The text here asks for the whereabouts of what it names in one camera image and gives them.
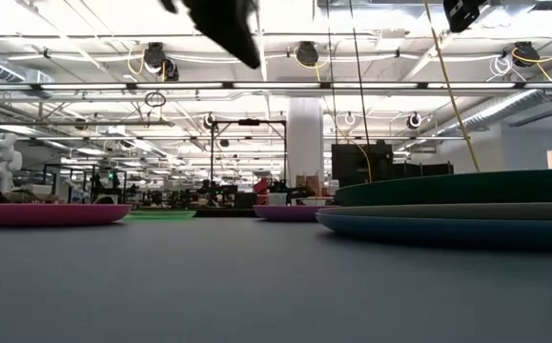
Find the white wall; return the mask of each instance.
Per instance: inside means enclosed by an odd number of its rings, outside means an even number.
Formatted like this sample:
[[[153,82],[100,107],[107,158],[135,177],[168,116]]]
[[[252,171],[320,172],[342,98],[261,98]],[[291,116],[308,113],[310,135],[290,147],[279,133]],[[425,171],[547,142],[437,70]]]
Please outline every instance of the white wall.
[[[498,172],[504,169],[501,126],[494,125],[488,131],[471,132],[473,151],[482,172]],[[412,158],[413,163],[438,164],[451,162],[455,173],[476,172],[466,142],[444,141],[437,146],[437,153]]]
[[[552,151],[552,117],[520,128],[502,126],[502,147],[508,171],[548,169]]]

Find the table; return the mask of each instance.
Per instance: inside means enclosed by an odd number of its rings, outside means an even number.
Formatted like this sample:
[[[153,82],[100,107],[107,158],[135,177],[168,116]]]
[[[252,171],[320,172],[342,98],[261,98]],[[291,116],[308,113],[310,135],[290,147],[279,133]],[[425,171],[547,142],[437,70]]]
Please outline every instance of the table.
[[[253,218],[0,231],[2,342],[552,343],[552,253]]]

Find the light fixture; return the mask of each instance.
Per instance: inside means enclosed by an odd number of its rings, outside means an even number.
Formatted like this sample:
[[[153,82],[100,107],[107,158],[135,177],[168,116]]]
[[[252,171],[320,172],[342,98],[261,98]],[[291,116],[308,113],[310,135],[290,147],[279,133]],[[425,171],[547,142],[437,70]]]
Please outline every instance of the light fixture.
[[[417,83],[413,82],[363,82],[362,87],[364,89],[415,89],[418,87]],[[335,82],[333,83],[335,89],[359,89],[359,82]]]
[[[91,154],[91,155],[105,155],[106,153],[103,151],[100,151],[98,149],[89,149],[89,148],[79,148],[77,149],[78,152]]]
[[[177,82],[177,83],[141,83],[136,85],[140,90],[194,90],[194,89],[220,89],[221,83],[206,82]]]
[[[49,145],[49,146],[52,146],[54,148],[57,148],[57,149],[61,149],[61,150],[69,150],[70,147],[67,147],[61,143],[57,143],[57,142],[51,142],[51,141],[45,141],[45,144]]]
[[[31,91],[31,86],[30,85],[13,85],[13,84],[1,85],[0,84],[0,91]]]
[[[16,125],[0,125],[0,130],[15,132],[19,134],[39,134],[39,131],[30,129],[28,127],[16,126]]]
[[[515,87],[513,82],[454,82],[450,83],[451,88],[454,89],[510,89]],[[446,89],[446,83],[431,82],[428,84],[429,89]]]
[[[235,82],[236,89],[318,89],[319,82]]]
[[[123,162],[123,164],[129,167],[142,167],[140,162]]]
[[[135,83],[138,82],[138,79],[136,79],[135,77],[133,77],[133,75],[130,75],[130,74],[123,74],[123,78],[130,79],[130,80],[134,81]]]
[[[44,84],[41,85],[45,91],[61,91],[61,90],[125,90],[125,84]]]
[[[421,116],[417,112],[413,112],[408,118],[407,118],[407,128],[411,130],[415,130],[419,128],[421,125]]]
[[[354,125],[354,123],[356,123],[356,118],[348,111],[348,115],[345,116],[345,124]]]

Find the ceiling light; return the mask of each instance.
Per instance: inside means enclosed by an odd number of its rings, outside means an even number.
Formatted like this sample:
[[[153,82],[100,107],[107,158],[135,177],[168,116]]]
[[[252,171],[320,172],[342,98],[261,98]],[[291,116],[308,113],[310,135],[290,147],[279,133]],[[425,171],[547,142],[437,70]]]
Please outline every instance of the ceiling light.
[[[30,85],[1,85],[0,91],[31,91]]]
[[[452,89],[510,89],[515,87],[515,83],[513,82],[456,82],[450,84]],[[447,84],[446,83],[429,83],[428,84],[429,89],[446,89]]]
[[[30,129],[28,127],[16,126],[16,125],[0,125],[0,130],[15,132],[19,134],[39,134],[39,131]]]
[[[54,148],[61,149],[61,150],[69,150],[70,147],[67,147],[63,144],[57,143],[57,142],[51,142],[51,141],[45,141],[45,144],[50,145]]]
[[[417,83],[412,82],[363,82],[364,89],[415,89]],[[333,84],[336,89],[359,89],[359,82],[336,82]]]
[[[415,130],[419,128],[420,125],[421,116],[417,112],[414,112],[407,118],[407,128],[409,128],[410,130]]]
[[[132,75],[129,75],[129,74],[123,74],[123,78],[126,78],[126,79],[130,79],[134,82],[138,82],[138,79],[136,79],[135,77],[133,77]]]
[[[348,111],[348,115],[345,116],[345,124],[354,125],[354,123],[356,123],[356,118]]]
[[[129,167],[142,167],[140,162],[123,162],[123,164]]]
[[[236,82],[236,89],[317,89],[320,88],[319,82]]]
[[[191,83],[191,82],[178,82],[178,83],[144,83],[136,85],[141,90],[194,90],[194,89],[220,89],[221,83],[205,82],[205,83]]]
[[[73,140],[83,140],[83,137],[36,137],[36,140],[50,140],[50,141],[73,141]]]
[[[125,84],[45,84],[41,86],[45,91],[59,90],[125,90]]]
[[[77,149],[78,152],[86,153],[86,154],[92,154],[92,155],[105,155],[106,153],[103,151],[100,151],[98,149],[89,149],[89,148],[79,148]]]
[[[531,82],[531,83],[527,83],[525,84],[525,87],[526,88],[530,88],[530,89],[552,89],[552,83],[549,83],[549,82]]]

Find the pink disc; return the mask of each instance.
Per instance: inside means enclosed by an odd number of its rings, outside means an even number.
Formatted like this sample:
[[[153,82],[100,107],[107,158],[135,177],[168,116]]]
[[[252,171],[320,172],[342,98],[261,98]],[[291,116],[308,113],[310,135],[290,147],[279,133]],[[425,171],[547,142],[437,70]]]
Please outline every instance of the pink disc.
[[[255,205],[255,213],[271,221],[303,222],[316,221],[316,213],[334,206],[270,206]]]
[[[0,204],[0,227],[106,225],[123,219],[131,205]]]

